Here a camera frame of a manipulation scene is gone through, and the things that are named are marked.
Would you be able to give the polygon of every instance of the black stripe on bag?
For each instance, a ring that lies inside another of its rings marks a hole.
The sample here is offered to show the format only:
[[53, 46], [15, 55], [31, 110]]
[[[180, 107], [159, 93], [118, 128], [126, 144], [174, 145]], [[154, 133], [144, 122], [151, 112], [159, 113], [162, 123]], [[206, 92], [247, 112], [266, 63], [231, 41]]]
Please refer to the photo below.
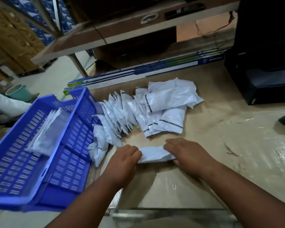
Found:
[[182, 126], [179, 126], [179, 125], [174, 124], [174, 123], [172, 123], [172, 122], [167, 122], [167, 121], [162, 120], [162, 119], [160, 119], [160, 121], [162, 121], [162, 122], [166, 122], [166, 123], [169, 123], [169, 124], [174, 125], [174, 126], [178, 126], [178, 127], [180, 127], [180, 128], [182, 128], [182, 129], [183, 129], [183, 127], [182, 127]]
[[128, 94], [128, 93], [126, 93], [126, 92], [122, 92], [122, 94], [130, 95], [133, 99], [135, 99], [131, 94]]
[[145, 99], [146, 99], [146, 103], [147, 103], [147, 105], [148, 105], [148, 107], [149, 107], [149, 110], [150, 110], [150, 112], [152, 113], [152, 109], [151, 109], [151, 107], [150, 107], [150, 105], [149, 105], [149, 102], [148, 102], [148, 99], [147, 99], [147, 95], [145, 95]]

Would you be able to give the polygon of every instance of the teal bucket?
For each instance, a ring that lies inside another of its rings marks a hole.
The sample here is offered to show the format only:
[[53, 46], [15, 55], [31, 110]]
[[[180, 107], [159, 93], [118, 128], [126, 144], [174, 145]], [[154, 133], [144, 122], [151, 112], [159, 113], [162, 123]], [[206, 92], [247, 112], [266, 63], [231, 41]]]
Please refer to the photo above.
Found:
[[11, 97], [12, 99], [28, 102], [33, 96], [25, 87], [26, 86], [22, 84], [15, 85], [12, 88], [9, 88], [5, 92], [5, 95]]

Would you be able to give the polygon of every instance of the blue plastic crate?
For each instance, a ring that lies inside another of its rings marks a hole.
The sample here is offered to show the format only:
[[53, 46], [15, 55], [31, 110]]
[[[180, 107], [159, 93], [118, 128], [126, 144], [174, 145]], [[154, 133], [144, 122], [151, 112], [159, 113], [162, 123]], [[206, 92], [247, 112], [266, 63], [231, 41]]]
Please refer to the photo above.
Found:
[[[87, 88], [70, 91], [73, 99], [38, 98], [0, 141], [0, 209], [61, 211], [81, 192], [91, 158], [92, 124], [100, 120]], [[52, 109], [70, 113], [50, 157], [24, 151]]]

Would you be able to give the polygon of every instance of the hand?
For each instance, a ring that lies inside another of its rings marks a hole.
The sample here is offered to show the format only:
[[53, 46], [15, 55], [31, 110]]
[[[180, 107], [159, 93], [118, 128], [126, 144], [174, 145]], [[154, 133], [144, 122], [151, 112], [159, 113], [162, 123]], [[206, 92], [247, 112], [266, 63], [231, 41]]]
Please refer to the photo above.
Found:
[[135, 175], [136, 164], [142, 157], [136, 146], [125, 145], [118, 148], [111, 157], [102, 176], [108, 180], [116, 190], [127, 186]]
[[200, 144], [184, 138], [167, 139], [163, 148], [176, 157], [177, 166], [194, 177], [201, 177], [205, 168], [218, 163]]

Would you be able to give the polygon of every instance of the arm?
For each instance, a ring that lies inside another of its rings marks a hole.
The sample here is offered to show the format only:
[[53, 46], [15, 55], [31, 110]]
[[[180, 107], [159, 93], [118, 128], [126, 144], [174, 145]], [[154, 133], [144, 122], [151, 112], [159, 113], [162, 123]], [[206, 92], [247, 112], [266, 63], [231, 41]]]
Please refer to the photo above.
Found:
[[181, 169], [204, 180], [244, 227], [285, 227], [284, 202], [216, 161], [198, 143], [167, 139], [164, 149]]
[[103, 174], [46, 228], [97, 228], [115, 194], [133, 180], [141, 156], [136, 146], [118, 148]]

